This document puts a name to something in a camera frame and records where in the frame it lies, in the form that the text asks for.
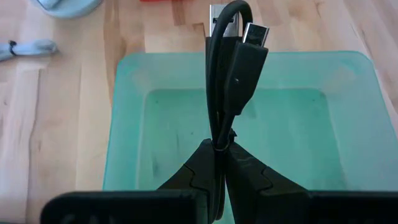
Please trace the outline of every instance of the cable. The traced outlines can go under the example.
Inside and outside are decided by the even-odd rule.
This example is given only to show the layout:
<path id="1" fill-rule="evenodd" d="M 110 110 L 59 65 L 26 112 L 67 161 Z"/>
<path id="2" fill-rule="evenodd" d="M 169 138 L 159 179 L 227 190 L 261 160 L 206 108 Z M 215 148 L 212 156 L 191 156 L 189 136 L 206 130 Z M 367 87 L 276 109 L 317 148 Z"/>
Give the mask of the cable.
<path id="1" fill-rule="evenodd" d="M 231 131 L 232 123 L 234 122 L 235 115 L 225 114 L 223 124 L 221 126 L 220 136 L 217 142 L 217 149 L 224 149 L 229 144 L 229 132 Z"/>
<path id="2" fill-rule="evenodd" d="M 26 44 L 0 44 L 0 61 L 13 58 L 18 55 L 48 55 L 57 51 L 57 45 L 51 40 L 35 40 Z"/>
<path id="3" fill-rule="evenodd" d="M 246 24 L 248 22 L 252 22 L 252 13 L 250 6 L 245 1 L 233 1 L 229 3 L 221 12 L 215 28 L 213 30 L 213 34 L 210 40 L 210 48 L 209 48 L 209 57 L 208 63 L 206 67 L 206 98 L 207 98 L 207 107 L 208 107 L 208 115 L 210 120 L 210 129 L 211 129 L 211 137 L 213 139 L 213 144 L 216 144 L 218 141 L 218 136 L 221 131 L 221 124 L 218 117 L 217 111 L 217 102 L 216 102 L 216 73 L 217 73 L 217 63 L 218 57 L 220 54 L 220 45 L 221 40 L 223 38 L 223 34 L 231 20 L 231 18 L 240 12 L 243 19 L 243 29 L 246 28 Z"/>
<path id="4" fill-rule="evenodd" d="M 256 90 L 268 54 L 268 49 L 263 47 L 268 32 L 268 27 L 248 23 L 243 41 L 235 45 L 224 85 L 225 117 L 217 141 L 217 149 L 228 147 L 229 132 L 234 117 L 242 113 Z"/>

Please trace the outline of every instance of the hardwood floor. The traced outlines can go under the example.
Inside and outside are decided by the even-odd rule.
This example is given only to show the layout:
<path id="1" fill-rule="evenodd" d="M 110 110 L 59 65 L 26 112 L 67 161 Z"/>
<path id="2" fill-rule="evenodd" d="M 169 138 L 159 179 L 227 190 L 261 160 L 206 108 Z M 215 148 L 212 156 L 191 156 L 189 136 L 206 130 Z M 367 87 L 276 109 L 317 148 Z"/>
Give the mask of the hardwood floor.
<path id="1" fill-rule="evenodd" d="M 58 20 L 27 0 L 0 1 L 0 42 L 48 38 L 51 57 L 0 62 L 0 222 L 38 223 L 42 206 L 99 190 L 116 65 L 133 52 L 197 52 L 209 3 L 104 0 L 89 16 Z M 276 51 L 356 50 L 371 58 L 398 127 L 398 1 L 247 0 Z"/>

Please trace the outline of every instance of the wood plank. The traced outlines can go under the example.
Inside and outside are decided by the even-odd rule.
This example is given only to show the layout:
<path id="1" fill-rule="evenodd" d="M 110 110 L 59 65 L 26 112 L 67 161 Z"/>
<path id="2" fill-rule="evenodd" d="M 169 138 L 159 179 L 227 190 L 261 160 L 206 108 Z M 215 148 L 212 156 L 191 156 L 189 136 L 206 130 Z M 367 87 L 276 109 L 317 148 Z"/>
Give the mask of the wood plank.
<path id="1" fill-rule="evenodd" d="M 322 50 L 355 50 L 368 54 L 343 0 L 316 0 L 314 5 L 324 27 L 322 38 L 327 40 Z"/>
<path id="2" fill-rule="evenodd" d="M 79 20 L 53 23 L 52 39 L 60 52 L 40 69 L 30 143 L 28 223 L 39 222 L 41 209 L 51 198 L 76 187 L 82 24 Z"/>
<path id="3" fill-rule="evenodd" d="M 0 222 L 25 223 L 39 71 L 15 73 L 0 150 Z"/>
<path id="4" fill-rule="evenodd" d="M 398 1 L 395 0 L 373 0 L 373 4 L 386 25 L 388 33 L 398 45 Z"/>
<path id="5" fill-rule="evenodd" d="M 101 190 L 111 125 L 103 26 L 104 7 L 81 20 L 87 27 L 81 51 L 80 105 L 76 159 L 77 190 Z"/>
<path id="6" fill-rule="evenodd" d="M 146 30 L 145 43 L 147 53 L 202 52 L 205 49 L 205 29 L 203 24 L 190 24 Z"/>
<path id="7" fill-rule="evenodd" d="M 346 0 L 360 38 L 379 71 L 389 98 L 398 110 L 398 46 L 371 0 Z"/>

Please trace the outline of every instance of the black cable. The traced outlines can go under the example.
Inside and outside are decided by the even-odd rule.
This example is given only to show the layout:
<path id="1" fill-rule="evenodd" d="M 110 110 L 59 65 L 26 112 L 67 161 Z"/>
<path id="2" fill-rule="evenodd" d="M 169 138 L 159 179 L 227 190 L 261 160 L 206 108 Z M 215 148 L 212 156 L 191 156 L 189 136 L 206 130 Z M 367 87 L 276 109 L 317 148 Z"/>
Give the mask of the black cable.
<path id="1" fill-rule="evenodd" d="M 17 54 L 15 54 L 14 52 L 14 47 L 17 45 L 17 42 L 10 40 L 9 42 L 9 51 L 13 56 L 17 56 Z"/>
<path id="2" fill-rule="evenodd" d="M 224 149 L 229 144 L 229 132 L 232 128 L 232 123 L 234 122 L 235 115 L 225 114 L 223 124 L 221 126 L 220 136 L 217 141 L 217 149 Z"/>
<path id="3" fill-rule="evenodd" d="M 223 38 L 223 34 L 231 20 L 231 18 L 240 12 L 243 19 L 243 30 L 246 28 L 248 22 L 253 21 L 252 12 L 250 6 L 245 1 L 233 1 L 229 3 L 221 12 L 215 28 L 213 30 L 213 35 L 210 40 L 208 63 L 206 67 L 206 98 L 208 115 L 210 120 L 211 137 L 213 139 L 213 144 L 218 142 L 218 138 L 221 132 L 222 120 L 220 120 L 217 111 L 216 102 L 216 73 L 217 73 L 217 63 L 220 54 L 220 45 Z"/>

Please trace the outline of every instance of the translucent green tray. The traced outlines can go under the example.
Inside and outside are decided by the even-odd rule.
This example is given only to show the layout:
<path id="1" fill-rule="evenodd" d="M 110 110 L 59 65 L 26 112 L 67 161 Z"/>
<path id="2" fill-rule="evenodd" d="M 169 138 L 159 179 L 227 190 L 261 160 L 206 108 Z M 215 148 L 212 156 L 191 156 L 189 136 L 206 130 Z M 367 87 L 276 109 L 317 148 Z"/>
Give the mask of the translucent green tray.
<path id="1" fill-rule="evenodd" d="M 105 190 L 156 189 L 210 137 L 204 87 L 203 53 L 119 63 Z M 251 154 L 308 189 L 398 190 L 396 135 L 360 53 L 269 54 L 233 128 Z"/>

